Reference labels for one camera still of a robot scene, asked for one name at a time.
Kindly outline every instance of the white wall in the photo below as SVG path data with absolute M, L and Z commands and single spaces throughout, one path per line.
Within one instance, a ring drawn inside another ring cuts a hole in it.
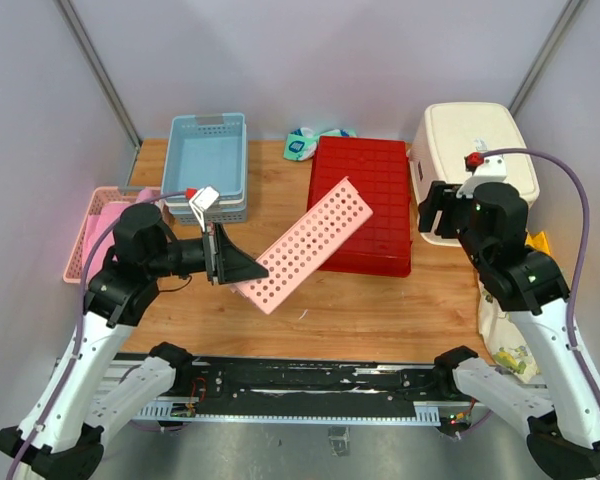
M 132 159 L 54 3 L 0 0 L 0 428 L 34 405 L 69 341 L 79 298 L 64 265 L 90 192 Z
M 251 138 L 298 126 L 412 139 L 430 104 L 508 105 L 564 0 L 74 0 L 144 137 L 241 111 Z
M 600 369 L 600 0 L 583 10 L 517 122 L 530 147 L 567 161 L 587 190 L 592 224 L 576 312 Z M 539 160 L 535 166 L 541 193 L 532 226 L 548 230 L 570 279 L 582 221 L 578 195 L 560 170 Z

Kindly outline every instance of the pink plastic rack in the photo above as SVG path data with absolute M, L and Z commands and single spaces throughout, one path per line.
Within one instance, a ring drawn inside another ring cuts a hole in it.
M 258 258 L 269 278 L 235 289 L 270 314 L 372 214 L 345 177 Z

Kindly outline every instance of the blue basket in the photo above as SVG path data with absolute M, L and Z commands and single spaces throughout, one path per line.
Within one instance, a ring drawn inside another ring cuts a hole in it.
M 242 113 L 186 115 L 171 124 L 162 191 L 213 186 L 220 200 L 246 204 L 247 124 Z M 169 207 L 186 205 L 185 197 L 167 200 Z
M 198 225 L 198 220 L 190 208 L 188 212 L 170 208 L 169 212 L 180 225 Z M 247 207 L 229 208 L 221 212 L 208 212 L 205 214 L 205 220 L 214 223 L 243 223 L 247 221 Z

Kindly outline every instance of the black cable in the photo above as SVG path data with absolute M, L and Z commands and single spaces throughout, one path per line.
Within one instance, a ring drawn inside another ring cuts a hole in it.
M 185 282 L 184 285 L 181 285 L 178 288 L 170 288 L 170 289 L 167 289 L 167 290 L 160 290 L 160 293 L 179 292 L 183 288 L 187 287 L 191 283 L 191 280 L 193 280 L 193 277 L 191 275 L 187 275 L 185 278 L 187 279 L 187 281 Z

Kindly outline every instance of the white plastic box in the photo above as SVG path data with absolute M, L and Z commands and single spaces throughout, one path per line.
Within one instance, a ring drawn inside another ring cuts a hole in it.
M 505 147 L 526 147 L 513 117 L 497 103 L 459 102 L 431 105 L 425 112 L 409 160 L 411 181 L 418 204 L 427 198 L 431 182 L 442 180 L 462 184 L 471 175 L 464 157 L 472 152 Z M 505 155 L 506 182 L 513 185 L 529 206 L 540 189 L 528 155 Z M 436 245 L 459 246 L 457 240 L 437 237 L 433 231 L 423 237 Z

